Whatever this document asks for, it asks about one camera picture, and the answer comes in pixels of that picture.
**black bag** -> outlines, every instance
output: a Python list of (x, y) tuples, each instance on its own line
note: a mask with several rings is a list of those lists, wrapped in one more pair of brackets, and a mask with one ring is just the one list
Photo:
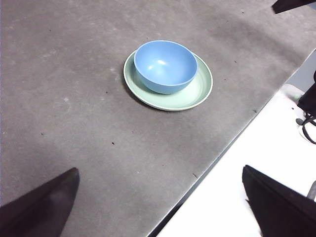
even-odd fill
[(316, 122), (314, 121), (316, 119), (316, 71), (314, 73), (314, 80), (315, 83), (308, 89), (308, 91), (306, 91), (297, 104), (297, 106), (304, 111), (306, 119), (304, 121), (296, 119), (296, 122), (303, 126), (303, 133), (305, 137), (313, 144), (316, 144), (316, 142), (309, 136), (305, 128), (305, 125), (309, 122), (316, 126)]

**white table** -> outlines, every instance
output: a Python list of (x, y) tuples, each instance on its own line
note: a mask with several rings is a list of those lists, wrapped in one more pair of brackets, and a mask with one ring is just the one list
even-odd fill
[[(295, 122), (303, 111), (290, 98), (300, 94), (285, 84), (274, 95), (158, 237), (259, 237), (241, 181), (246, 164), (307, 195), (316, 180), (316, 146)], [(306, 128), (316, 137), (316, 127)]]

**bowl rim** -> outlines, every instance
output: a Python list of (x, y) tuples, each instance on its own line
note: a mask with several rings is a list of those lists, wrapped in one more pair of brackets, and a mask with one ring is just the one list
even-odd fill
[[(168, 43), (176, 44), (176, 45), (178, 45), (178, 46), (184, 48), (185, 50), (187, 50), (187, 51), (192, 55), (192, 57), (194, 58), (194, 61), (195, 61), (195, 64), (196, 64), (196, 68), (197, 68), (197, 69), (196, 69), (194, 75), (193, 75), (190, 79), (186, 80), (185, 82), (178, 83), (178, 84), (161, 84), (161, 83), (157, 83), (157, 82), (155, 82), (155, 81), (152, 81), (151, 79), (149, 79), (149, 78), (147, 78), (146, 76), (144, 76), (144, 75), (140, 72), (140, 70), (139, 70), (139, 68), (138, 68), (138, 66), (137, 66), (136, 55), (137, 55), (138, 51), (139, 51), (143, 46), (145, 46), (145, 45), (147, 45), (147, 44), (150, 44), (150, 43), (153, 43), (153, 42), (168, 42)], [(163, 40), (163, 39), (149, 41), (149, 42), (144, 43), (144, 44), (142, 44), (141, 46), (139, 46), (139, 48), (136, 50), (136, 53), (135, 53), (135, 55), (134, 55), (134, 65), (135, 65), (136, 70), (139, 72), (139, 74), (142, 75), (145, 79), (147, 79), (147, 80), (149, 80), (150, 82), (155, 83), (155, 84), (157, 84), (157, 85), (163, 85), (163, 86), (179, 86), (179, 85), (187, 84), (187, 83), (189, 83), (190, 81), (192, 81), (193, 78), (194, 78), (194, 77), (197, 75), (197, 73), (198, 73), (198, 61), (197, 61), (196, 57), (194, 56), (194, 54), (193, 54), (188, 48), (186, 48), (185, 46), (183, 46), (183, 45), (181, 45), (181, 44), (179, 44), (179, 43), (177, 43), (177, 42), (173, 42), (173, 41), (169, 41), (169, 40)]]

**dark gray surface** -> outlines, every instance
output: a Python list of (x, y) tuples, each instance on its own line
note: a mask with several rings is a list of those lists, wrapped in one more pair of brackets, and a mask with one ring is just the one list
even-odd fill
[[(315, 47), (315, 11), (273, 2), (2, 0), (2, 203), (76, 166), (62, 236), (146, 236)], [(200, 106), (158, 111), (126, 89), (125, 59), (156, 39), (211, 68)]]

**black object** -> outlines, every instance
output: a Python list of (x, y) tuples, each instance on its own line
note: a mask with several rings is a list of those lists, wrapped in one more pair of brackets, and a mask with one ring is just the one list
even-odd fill
[(246, 165), (242, 182), (264, 237), (316, 236), (316, 203)]
[(302, 130), (305, 137), (313, 144), (316, 142), (309, 136), (305, 125), (307, 123), (311, 123), (312, 125), (316, 126), (316, 71), (314, 73), (314, 80), (315, 83), (311, 86), (311, 88), (306, 91), (306, 93), (300, 98), (298, 101), (297, 106), (300, 107), (305, 112), (305, 121), (296, 119), (298, 125), (303, 126)]
[(278, 0), (272, 8), (276, 14), (315, 2), (316, 0)]
[(73, 207), (79, 171), (72, 168), (0, 208), (1, 237), (58, 237)]

